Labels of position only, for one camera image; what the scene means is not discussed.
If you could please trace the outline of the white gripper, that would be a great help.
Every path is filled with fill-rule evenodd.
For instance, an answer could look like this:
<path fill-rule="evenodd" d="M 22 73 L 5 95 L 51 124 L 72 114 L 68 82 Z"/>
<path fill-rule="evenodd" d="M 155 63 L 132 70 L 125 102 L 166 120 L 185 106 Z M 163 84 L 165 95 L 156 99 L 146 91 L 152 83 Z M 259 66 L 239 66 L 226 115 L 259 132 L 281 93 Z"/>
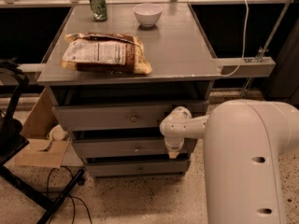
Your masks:
<path fill-rule="evenodd" d="M 179 151 L 183 148 L 184 139 L 181 137 L 166 137 L 164 139 L 164 144 L 169 151 L 169 158 L 176 159 L 178 157 Z"/>

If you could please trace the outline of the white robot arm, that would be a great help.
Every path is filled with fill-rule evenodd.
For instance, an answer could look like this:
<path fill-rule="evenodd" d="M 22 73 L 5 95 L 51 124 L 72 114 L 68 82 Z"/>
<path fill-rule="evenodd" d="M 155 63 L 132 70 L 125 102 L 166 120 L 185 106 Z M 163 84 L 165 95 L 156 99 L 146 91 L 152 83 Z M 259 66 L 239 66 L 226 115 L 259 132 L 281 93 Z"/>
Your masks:
<path fill-rule="evenodd" d="M 169 156 L 202 139 L 208 224 L 287 224 L 278 156 L 299 145 L 299 110 L 232 100 L 194 118 L 179 106 L 160 124 Z"/>

